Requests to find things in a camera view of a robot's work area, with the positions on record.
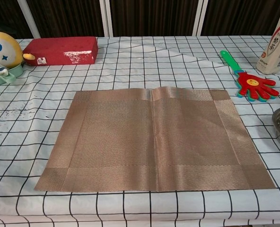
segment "plastic bottle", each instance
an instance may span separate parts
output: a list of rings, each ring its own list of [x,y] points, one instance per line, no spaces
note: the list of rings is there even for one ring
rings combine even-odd
[[[270,42],[257,62],[257,69],[264,74],[280,71],[280,19]]]

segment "white grid tablecloth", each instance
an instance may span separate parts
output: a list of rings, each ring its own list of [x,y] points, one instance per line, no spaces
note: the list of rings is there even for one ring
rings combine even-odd
[[[270,37],[98,38],[94,65],[24,66],[0,86],[0,227],[219,227],[280,223],[280,144],[267,103],[238,98],[227,49],[254,75]],[[24,48],[30,40],[19,40]],[[280,72],[268,75],[277,81]],[[130,87],[226,89],[277,189],[213,192],[69,193],[34,191],[75,91]]]

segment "dark curtain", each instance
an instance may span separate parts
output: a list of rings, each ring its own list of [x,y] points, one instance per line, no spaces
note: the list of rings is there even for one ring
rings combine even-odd
[[[42,38],[104,36],[99,0],[27,0]]]
[[[0,31],[16,39],[33,38],[17,0],[0,0]]]
[[[209,0],[201,35],[272,35],[280,0]]]
[[[192,35],[198,0],[110,0],[114,36]]]

